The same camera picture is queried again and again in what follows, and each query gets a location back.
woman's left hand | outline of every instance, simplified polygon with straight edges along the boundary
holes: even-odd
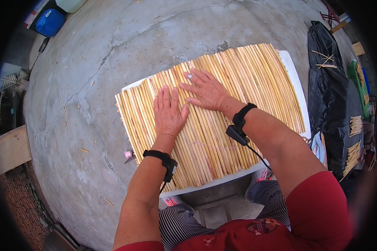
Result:
[[[155,127],[158,136],[160,134],[174,136],[175,138],[183,129],[188,117],[188,104],[179,112],[179,93],[175,87],[172,92],[172,100],[169,98],[169,87],[164,85],[158,90],[158,96],[154,100]]]

hand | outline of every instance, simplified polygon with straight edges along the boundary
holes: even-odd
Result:
[[[179,86],[186,91],[196,94],[198,98],[186,98],[186,101],[207,110],[220,111],[222,103],[230,98],[225,87],[206,70],[199,72],[191,68],[191,73],[195,74],[191,78],[191,82],[195,83],[198,87],[185,83],[179,83]],[[187,78],[189,73],[184,72],[183,75]]]
[[[188,117],[188,104],[179,112],[179,93],[177,88],[173,89],[172,101],[169,98],[169,87],[163,86],[158,90],[158,96],[154,100],[155,128],[158,136],[160,134],[174,136],[175,138],[183,129]]]

finger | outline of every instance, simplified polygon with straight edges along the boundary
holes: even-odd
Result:
[[[159,88],[158,90],[158,107],[159,109],[163,109],[163,90]]]
[[[194,94],[198,94],[200,92],[200,88],[198,88],[196,86],[188,85],[188,84],[185,84],[185,83],[179,83],[179,86],[181,88],[183,88],[184,90],[186,90],[188,92],[192,92]]]
[[[169,87],[167,85],[164,85],[164,107],[169,108],[170,107],[170,96],[169,96]]]
[[[210,79],[204,73],[200,72],[199,70],[197,70],[195,68],[191,68],[190,70],[197,77],[199,77],[202,81],[204,81],[204,82],[209,82],[210,81]]]
[[[158,110],[159,110],[158,96],[155,96],[155,99],[154,99],[154,113],[157,112]]]
[[[207,72],[206,70],[201,70],[201,72],[204,73],[204,74],[205,74],[210,80],[216,80],[216,81],[218,81],[218,80],[214,77],[214,75],[212,75],[211,72]]]
[[[172,108],[172,111],[178,111],[179,91],[177,90],[177,87],[173,88],[172,101],[170,103],[170,107]]]
[[[198,98],[186,98],[186,102],[205,109],[203,103]]]
[[[183,76],[185,78],[188,78],[188,76],[190,75],[190,73],[188,72],[183,72]],[[195,83],[196,85],[198,86],[202,86],[204,84],[204,82],[197,76],[193,75],[191,78],[190,78],[190,81]]]
[[[182,108],[182,112],[180,113],[181,114],[181,116],[182,116],[182,119],[183,119],[183,123],[186,123],[186,121],[187,121],[187,117],[188,117],[188,104],[185,104],[184,106],[183,106],[183,108]]]

black plastic bag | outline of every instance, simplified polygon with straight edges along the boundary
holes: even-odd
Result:
[[[318,131],[324,133],[328,169],[334,172],[337,179],[341,179],[346,166],[347,148],[356,144],[363,136],[362,132],[349,137],[349,120],[362,114],[362,105],[355,84],[346,77],[337,42],[322,23],[312,21],[308,43],[308,111],[312,137]],[[336,65],[338,68],[319,69],[316,64],[324,63],[325,59],[312,50],[328,57],[334,55],[334,61],[329,60],[326,64]]]

white plastic container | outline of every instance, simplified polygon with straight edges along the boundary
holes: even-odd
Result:
[[[87,0],[56,0],[58,7],[62,8],[67,13],[76,12]]]

